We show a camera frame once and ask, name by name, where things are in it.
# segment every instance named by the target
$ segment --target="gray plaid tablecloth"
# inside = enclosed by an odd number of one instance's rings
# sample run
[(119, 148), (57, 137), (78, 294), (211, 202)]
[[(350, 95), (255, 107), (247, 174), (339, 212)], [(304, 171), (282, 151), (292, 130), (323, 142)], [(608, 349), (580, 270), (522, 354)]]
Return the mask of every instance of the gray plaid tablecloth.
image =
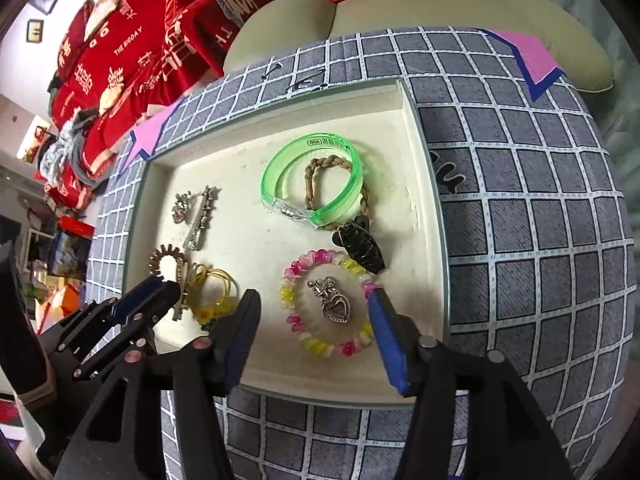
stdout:
[[(564, 76), (532, 102), (513, 52), (475, 29), (331, 38), (186, 98), (164, 125), (156, 153), (320, 84), (390, 76), (410, 89), (438, 173), (449, 250), (450, 346), (471, 354), (497, 348), (508, 356), (578, 476), (598, 447), (622, 384), (636, 281), (614, 168)], [(139, 158), (110, 181), (90, 255), (89, 299), (122, 291), (145, 164)], [(234, 470), (247, 480), (388, 480), (410, 420), (407, 410), (326, 408), (242, 388), (218, 401)], [(452, 474), (464, 465), (466, 407), (460, 392)], [(171, 395), (164, 394), (172, 480), (182, 478), (174, 423)]]

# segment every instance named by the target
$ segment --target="silver bolt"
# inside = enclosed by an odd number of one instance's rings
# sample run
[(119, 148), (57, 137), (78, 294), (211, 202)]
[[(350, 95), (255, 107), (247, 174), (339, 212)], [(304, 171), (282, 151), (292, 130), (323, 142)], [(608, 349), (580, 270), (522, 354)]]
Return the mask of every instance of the silver bolt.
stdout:
[(499, 350), (489, 350), (486, 356), (492, 363), (500, 364), (504, 361), (504, 354)]
[(127, 352), (124, 356), (124, 360), (127, 363), (137, 363), (140, 361), (142, 357), (142, 352), (140, 350), (132, 350), (131, 352)]
[(211, 339), (208, 336), (197, 337), (193, 340), (193, 347), (198, 350), (202, 350), (204, 348), (208, 348), (211, 346)]
[(438, 340), (432, 335), (421, 335), (420, 339), (418, 339), (418, 345), (422, 348), (436, 348)]

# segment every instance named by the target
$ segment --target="tray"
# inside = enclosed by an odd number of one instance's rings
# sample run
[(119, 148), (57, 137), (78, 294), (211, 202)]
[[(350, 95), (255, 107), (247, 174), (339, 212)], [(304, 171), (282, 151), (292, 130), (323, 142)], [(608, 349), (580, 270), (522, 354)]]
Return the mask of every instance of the tray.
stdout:
[[(332, 132), (349, 139), (363, 160), (370, 189), (372, 234), (382, 248), (387, 269), (381, 283), (398, 312), (411, 316), (423, 334), (448, 335), (449, 277), (442, 215), (430, 158), (406, 89), (395, 80), (344, 86), (291, 99), (252, 112), (204, 132), (146, 165), (142, 192), (129, 236), (125, 290), (147, 273), (147, 258), (161, 244), (182, 246), (189, 225), (173, 224), (176, 192), (217, 190), (201, 250), (189, 254), (226, 270), (240, 294), (255, 288), (262, 298), (262, 318), (242, 384), (289, 399), (348, 406), (409, 404), (388, 384), (377, 347), (350, 358), (323, 358), (302, 348), (286, 323), (289, 310), (278, 288), (284, 269), (301, 253), (332, 248), (330, 233), (314, 230), (267, 211), (260, 202), (260, 178), (270, 158), (288, 141), (312, 132)], [(327, 156), (321, 150), (313, 156)], [(295, 163), (284, 183), (288, 202), (303, 205), (303, 169)], [(326, 203), (341, 189), (348, 172), (317, 172), (316, 198)], [(199, 200), (194, 200), (192, 212)], [(353, 217), (357, 206), (350, 212)], [(319, 301), (304, 283), (299, 287), (305, 323), (324, 340), (353, 333), (366, 316), (362, 291), (342, 269), (320, 266), (311, 278), (330, 270), (351, 300), (348, 327), (326, 320)], [(220, 283), (207, 280), (215, 298)], [(189, 311), (180, 321), (172, 312), (155, 328), (159, 351), (173, 351), (202, 335)]]

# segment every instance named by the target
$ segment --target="translucent green wristband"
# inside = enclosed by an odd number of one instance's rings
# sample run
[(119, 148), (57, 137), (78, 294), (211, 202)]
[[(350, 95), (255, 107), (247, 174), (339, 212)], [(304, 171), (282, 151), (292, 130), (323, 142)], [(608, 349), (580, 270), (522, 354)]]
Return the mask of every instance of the translucent green wristband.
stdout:
[[(339, 150), (351, 161), (351, 176), (340, 194), (316, 211), (292, 205), (277, 195), (289, 166), (301, 156), (317, 150)], [(356, 202), (362, 188), (362, 162), (351, 143), (335, 134), (310, 134), (291, 141), (271, 159), (262, 174), (260, 196), (264, 206), (293, 221), (306, 220), (314, 227), (330, 224), (345, 214)]]

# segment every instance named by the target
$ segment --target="brown spiral hair tie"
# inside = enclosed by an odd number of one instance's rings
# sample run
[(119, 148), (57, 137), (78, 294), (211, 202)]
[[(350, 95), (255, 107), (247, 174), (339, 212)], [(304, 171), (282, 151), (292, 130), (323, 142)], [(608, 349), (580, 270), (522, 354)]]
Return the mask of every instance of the brown spiral hair tie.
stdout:
[[(341, 158), (337, 155), (329, 155), (324, 158), (312, 158), (309, 165), (305, 168), (305, 205), (306, 208), (315, 211), (316, 208), (314, 206), (314, 173), (317, 168), (330, 168), (332, 166), (338, 166), (345, 170), (349, 170), (351, 173), (351, 163), (344, 158)], [(360, 190), (360, 195), (362, 198), (360, 199), (360, 213), (364, 216), (368, 216), (369, 213), (369, 189), (367, 185), (362, 181), (362, 189)], [(325, 229), (327, 231), (335, 231), (338, 227), (342, 225), (341, 223), (332, 222), (331, 224), (324, 225), (320, 227), (320, 229)]]

